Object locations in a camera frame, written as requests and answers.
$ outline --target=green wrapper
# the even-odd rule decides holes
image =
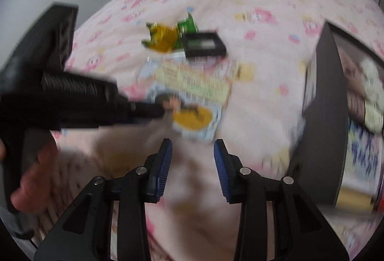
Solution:
[[[179,29],[179,39],[177,40],[175,49],[181,49],[183,48],[181,37],[187,32],[198,32],[197,26],[195,24],[195,21],[193,20],[191,13],[188,13],[188,18],[177,22],[177,28]]]

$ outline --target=pink bedsheet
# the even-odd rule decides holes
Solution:
[[[200,30],[218,32],[230,57],[255,66],[253,82],[233,85],[216,137],[223,138],[230,154],[244,165],[271,177],[280,178],[287,168],[294,144],[289,131],[302,110],[305,67],[324,20],[384,55],[384,16],[373,0],[112,0],[76,31],[67,68],[111,77],[128,96],[140,97],[132,86],[135,75],[148,57],[157,57],[141,45],[149,36],[145,23],[172,26],[187,11]],[[60,183],[72,197],[85,177],[124,174],[142,165],[164,137],[171,138],[174,156],[164,197],[146,206],[156,247],[175,261],[233,259],[240,206],[227,204],[222,196],[212,144],[185,140],[163,121],[64,131],[56,137],[62,147],[74,146],[104,167],[73,166],[74,173]],[[76,169],[88,169],[89,174],[76,174]],[[377,221],[328,219],[351,258],[377,226]]]

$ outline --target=storage box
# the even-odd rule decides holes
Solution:
[[[370,57],[381,80],[384,79],[384,62],[380,57],[352,35],[325,23],[307,68],[303,104],[306,127],[292,154],[287,175],[315,203],[333,207],[340,194],[349,131],[348,87],[337,47],[344,48],[357,64]]]

